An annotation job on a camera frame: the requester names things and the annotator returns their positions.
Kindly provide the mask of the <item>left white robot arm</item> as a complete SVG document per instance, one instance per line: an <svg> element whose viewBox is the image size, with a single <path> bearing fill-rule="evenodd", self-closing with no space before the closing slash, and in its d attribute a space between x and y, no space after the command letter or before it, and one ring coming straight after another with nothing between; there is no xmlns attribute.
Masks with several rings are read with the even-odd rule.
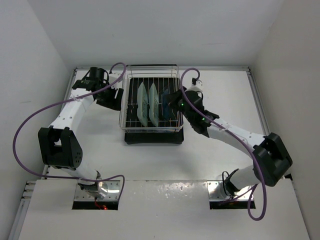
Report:
<svg viewBox="0 0 320 240"><path fill-rule="evenodd" d="M93 103L115 111L121 109L124 90L118 84L122 80L119 73L91 67L83 78L74 82L69 101L58 117L49 127L38 131L43 163L78 178L80 189L96 198L107 195L107 185L102 182L99 171L85 162L76 133Z"/></svg>

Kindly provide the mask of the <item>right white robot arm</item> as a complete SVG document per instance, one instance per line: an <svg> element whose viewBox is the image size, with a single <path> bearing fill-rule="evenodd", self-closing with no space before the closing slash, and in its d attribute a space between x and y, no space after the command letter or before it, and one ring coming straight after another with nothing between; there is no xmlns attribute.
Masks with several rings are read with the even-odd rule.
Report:
<svg viewBox="0 0 320 240"><path fill-rule="evenodd" d="M259 183L274 187L293 164L279 135L273 132L262 135L229 124L204 108L203 99L197 91L165 92L163 105L181 112L198 134L222 141L254 157L252 165L235 169L219 184L217 190L222 199L235 196L241 189Z"/></svg>

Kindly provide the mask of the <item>dark blue leaf plate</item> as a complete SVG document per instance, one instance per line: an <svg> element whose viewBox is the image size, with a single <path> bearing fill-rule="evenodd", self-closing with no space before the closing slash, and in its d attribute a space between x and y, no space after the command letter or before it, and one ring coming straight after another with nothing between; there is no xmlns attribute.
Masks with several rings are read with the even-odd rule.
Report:
<svg viewBox="0 0 320 240"><path fill-rule="evenodd" d="M166 96L169 94L169 89L167 88L161 95L162 97L162 116L166 121L171 118L171 108L167 102Z"/></svg>

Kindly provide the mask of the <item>light green plate with berries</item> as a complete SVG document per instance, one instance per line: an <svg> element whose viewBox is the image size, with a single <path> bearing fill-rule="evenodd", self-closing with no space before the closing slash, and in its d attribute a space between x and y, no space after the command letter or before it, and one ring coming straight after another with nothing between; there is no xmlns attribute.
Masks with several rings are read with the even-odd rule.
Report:
<svg viewBox="0 0 320 240"><path fill-rule="evenodd" d="M159 95L155 84L153 83L149 89L149 118L151 123L159 126Z"/></svg>

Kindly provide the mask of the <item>light green rectangular plate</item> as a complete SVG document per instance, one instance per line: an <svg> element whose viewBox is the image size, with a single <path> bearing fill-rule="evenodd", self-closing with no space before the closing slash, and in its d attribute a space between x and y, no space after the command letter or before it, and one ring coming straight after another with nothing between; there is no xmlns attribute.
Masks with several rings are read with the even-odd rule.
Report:
<svg viewBox="0 0 320 240"><path fill-rule="evenodd" d="M143 127L148 126L148 95L143 82L137 90L137 118Z"/></svg>

